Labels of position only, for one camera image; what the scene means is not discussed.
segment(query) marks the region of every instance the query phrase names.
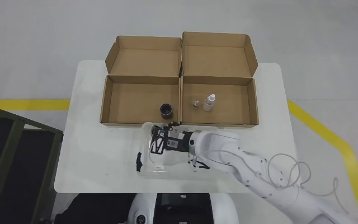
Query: white bottle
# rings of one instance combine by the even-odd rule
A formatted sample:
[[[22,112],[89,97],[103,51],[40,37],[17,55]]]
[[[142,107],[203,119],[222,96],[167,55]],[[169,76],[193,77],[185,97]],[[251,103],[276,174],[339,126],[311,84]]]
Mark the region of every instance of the white bottle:
[[[204,106],[202,107],[205,111],[211,110],[215,103],[215,94],[211,94],[208,96],[204,102]]]

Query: bottle cap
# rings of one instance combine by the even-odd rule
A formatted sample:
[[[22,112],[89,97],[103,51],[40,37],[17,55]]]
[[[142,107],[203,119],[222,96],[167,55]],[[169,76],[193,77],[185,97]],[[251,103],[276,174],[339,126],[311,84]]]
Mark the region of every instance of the bottle cap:
[[[215,94],[211,94],[209,96],[209,101],[215,101]]]

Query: white cable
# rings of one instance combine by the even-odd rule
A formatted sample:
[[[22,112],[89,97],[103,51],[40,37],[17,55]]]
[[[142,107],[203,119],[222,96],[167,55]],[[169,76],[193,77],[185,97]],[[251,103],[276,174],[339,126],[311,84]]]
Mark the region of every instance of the white cable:
[[[212,151],[206,152],[206,154],[210,154],[210,153],[212,153],[212,152],[226,152],[226,153],[231,154],[231,155],[233,155],[233,156],[235,156],[235,157],[237,157],[237,158],[240,158],[251,172],[253,172],[255,175],[257,174],[257,171],[254,171],[254,170],[246,163],[246,161],[245,161],[241,156],[238,156],[238,155],[236,155],[236,154],[233,153],[233,152],[226,151],[226,150],[212,150]],[[271,176],[270,176],[270,163],[271,163],[271,161],[272,161],[272,159],[273,159],[274,157],[279,156],[279,155],[283,155],[283,156],[290,157],[290,158],[292,158],[292,159],[295,161],[295,164],[293,164],[293,166],[292,166],[291,169],[290,169],[289,179],[288,179],[288,183],[286,184],[286,186],[276,185],[276,184],[272,181]],[[227,166],[232,166],[232,165],[224,164],[224,163],[221,163],[221,162],[218,162],[218,163],[223,164],[223,165],[227,165]],[[270,182],[266,181],[266,180],[265,180],[264,178],[262,178],[262,177],[260,177],[260,179],[263,180],[264,182],[266,182],[267,184],[270,184],[271,186],[273,186],[273,187],[275,187],[275,188],[286,189],[286,188],[288,188],[288,187],[290,187],[290,186],[295,185],[295,184],[298,182],[298,180],[299,180],[299,178],[300,178],[300,175],[301,175],[301,171],[300,171],[300,166],[299,166],[299,164],[305,164],[306,167],[308,168],[308,171],[309,171],[309,176],[308,176],[307,180],[305,180],[304,182],[302,182],[302,183],[299,185],[301,188],[304,188],[302,185],[305,184],[305,183],[307,183],[307,182],[310,180],[311,175],[312,175],[312,172],[311,172],[310,167],[308,166],[307,163],[301,162],[301,161],[298,162],[298,161],[297,161],[295,158],[293,158],[292,156],[290,156],[290,155],[288,155],[288,154],[284,154],[284,153],[275,154],[274,156],[272,156],[272,157],[270,158],[270,160],[269,160],[268,163],[267,163],[267,176],[268,176],[268,178],[270,179]],[[292,171],[293,171],[293,169],[294,169],[295,166],[298,166],[298,175],[297,175],[296,180],[295,180],[292,184],[290,184],[291,174],[292,174]],[[337,196],[337,188],[338,188],[338,178],[335,177],[335,178],[333,179],[333,190],[332,190],[331,192],[327,193],[327,194],[315,194],[315,193],[312,193],[312,192],[310,192],[310,191],[308,191],[308,190],[306,190],[306,189],[305,189],[305,190],[306,190],[308,193],[313,194],[313,195],[318,196],[318,197],[325,197],[325,196],[329,196],[329,195],[331,195],[331,194],[335,194],[336,200],[337,200],[338,204],[340,205],[340,207],[343,209],[343,211],[345,211],[347,214],[349,214],[348,211],[343,207],[343,205],[341,204],[341,202],[340,202],[340,200],[339,200],[339,198],[338,198],[338,196]]]

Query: white table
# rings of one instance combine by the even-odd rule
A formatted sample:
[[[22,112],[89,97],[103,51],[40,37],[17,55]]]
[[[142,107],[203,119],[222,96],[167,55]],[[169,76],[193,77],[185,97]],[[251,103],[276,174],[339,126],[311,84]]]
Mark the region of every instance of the white table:
[[[102,93],[107,69],[103,60],[79,63],[68,110],[55,190],[59,193],[235,193],[248,192],[232,174],[213,171],[217,180],[145,179],[137,175],[135,159],[140,128],[100,124]],[[228,128],[242,136],[242,148],[266,158],[277,153],[296,157],[280,66],[260,63],[254,75],[260,124]],[[292,161],[273,160],[283,172]]]

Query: black cup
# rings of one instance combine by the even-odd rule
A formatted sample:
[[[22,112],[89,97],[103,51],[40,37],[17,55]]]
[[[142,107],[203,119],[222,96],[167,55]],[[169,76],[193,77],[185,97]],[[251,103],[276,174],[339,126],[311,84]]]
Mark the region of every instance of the black cup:
[[[173,117],[173,109],[170,104],[163,104],[161,106],[161,116],[166,120],[171,119]]]

